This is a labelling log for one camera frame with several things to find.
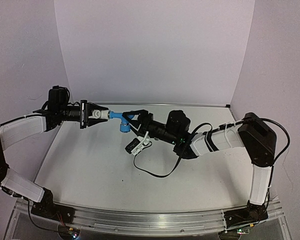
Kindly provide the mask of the white plastic pipe fitting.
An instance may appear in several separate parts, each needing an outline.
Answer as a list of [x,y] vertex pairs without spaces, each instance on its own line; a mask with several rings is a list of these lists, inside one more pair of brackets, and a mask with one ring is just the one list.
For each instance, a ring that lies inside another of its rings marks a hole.
[[92,111],[92,118],[97,120],[109,120],[110,110],[98,110],[95,109]]

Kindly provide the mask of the blue water faucet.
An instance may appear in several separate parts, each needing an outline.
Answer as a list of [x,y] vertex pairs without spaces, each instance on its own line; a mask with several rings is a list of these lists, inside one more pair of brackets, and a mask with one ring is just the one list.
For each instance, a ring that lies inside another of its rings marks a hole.
[[131,131],[130,123],[125,117],[123,117],[123,113],[110,111],[108,113],[108,117],[109,117],[109,119],[118,119],[118,120],[120,120],[120,125],[119,125],[120,132],[128,133],[128,132]]

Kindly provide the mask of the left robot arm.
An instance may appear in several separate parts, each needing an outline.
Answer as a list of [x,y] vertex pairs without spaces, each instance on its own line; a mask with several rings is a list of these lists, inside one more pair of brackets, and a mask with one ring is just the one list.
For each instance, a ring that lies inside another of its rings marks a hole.
[[9,167],[4,151],[12,145],[37,134],[51,131],[63,122],[78,122],[81,129],[107,122],[110,119],[107,107],[81,100],[70,103],[70,91],[63,86],[53,86],[48,100],[30,115],[25,115],[0,124],[0,189],[11,196],[23,197],[35,204],[46,218],[54,218],[58,208],[53,193],[23,177]]

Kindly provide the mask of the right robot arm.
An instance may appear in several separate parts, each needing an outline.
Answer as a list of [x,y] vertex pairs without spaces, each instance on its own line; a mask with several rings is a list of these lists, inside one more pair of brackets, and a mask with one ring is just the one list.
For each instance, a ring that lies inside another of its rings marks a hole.
[[269,120],[249,112],[241,121],[224,123],[217,128],[204,122],[189,132],[191,120],[182,110],[172,110],[166,123],[155,121],[153,114],[144,109],[124,112],[122,119],[136,134],[125,150],[137,156],[151,145],[151,139],[171,144],[178,156],[173,170],[181,160],[193,160],[226,149],[245,148],[253,167],[249,199],[246,207],[226,211],[225,220],[238,225],[268,218],[269,187],[277,143],[276,133],[268,126]]

